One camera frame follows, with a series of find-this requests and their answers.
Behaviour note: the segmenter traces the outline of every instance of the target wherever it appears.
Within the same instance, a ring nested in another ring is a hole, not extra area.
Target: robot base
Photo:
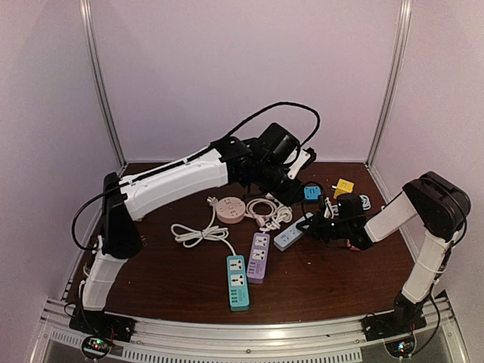
[[[368,342],[411,333],[410,324],[398,326],[395,322],[395,312],[388,312],[381,315],[367,316],[361,321],[361,325]],[[427,322],[424,317],[417,314],[412,318],[412,324],[415,324],[414,330],[417,330],[426,327]]]
[[[90,311],[84,311],[84,316],[85,319],[82,312],[76,310],[74,316],[70,319],[69,327],[86,334],[99,335],[105,339],[110,339],[112,332],[114,332],[113,338],[115,340],[129,343],[135,327],[133,319],[106,314],[105,312]]]

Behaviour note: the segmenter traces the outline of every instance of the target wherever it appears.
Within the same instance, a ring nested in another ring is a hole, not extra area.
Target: light blue power strip
[[[249,309],[249,289],[243,256],[227,257],[228,301],[230,310],[243,312]]]
[[[312,213],[307,212],[306,217],[302,216],[292,225],[284,229],[280,234],[275,236],[274,245],[281,251],[287,250],[294,242],[299,240],[304,235],[304,233],[297,229],[296,225],[299,222],[304,221],[306,218],[309,218],[310,216],[312,216]]]

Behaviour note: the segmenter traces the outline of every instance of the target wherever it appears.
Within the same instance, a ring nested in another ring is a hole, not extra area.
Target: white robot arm
[[[119,270],[141,250],[133,221],[174,200],[233,182],[254,183],[286,205],[300,202],[303,184],[296,175],[314,159],[312,149],[303,150],[288,131],[273,123],[259,138],[225,138],[148,172],[121,179],[107,175],[98,250],[80,294],[84,312],[104,310]]]
[[[351,247],[366,250],[420,216],[426,229],[425,238],[410,277],[394,301],[395,310],[384,323],[382,315],[365,319],[365,331],[385,330],[379,331],[382,335],[373,335],[380,339],[407,332],[413,324],[421,324],[421,308],[445,270],[452,247],[464,236],[461,231],[467,227],[470,212],[467,194],[436,173],[428,172],[405,184],[403,191],[369,220],[358,195],[341,194],[337,202],[338,219],[325,218],[325,210],[321,210],[297,227],[314,239],[325,242],[345,239]]]

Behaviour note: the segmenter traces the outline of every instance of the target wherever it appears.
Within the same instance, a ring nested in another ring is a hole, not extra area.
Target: purple power strip
[[[261,284],[264,282],[270,238],[271,236],[267,233],[254,234],[249,265],[247,266],[247,280],[252,284]]]

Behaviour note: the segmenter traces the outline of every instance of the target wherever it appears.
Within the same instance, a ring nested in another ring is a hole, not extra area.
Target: pink round socket
[[[226,197],[217,203],[216,213],[220,222],[234,225],[244,219],[245,203],[236,197]]]

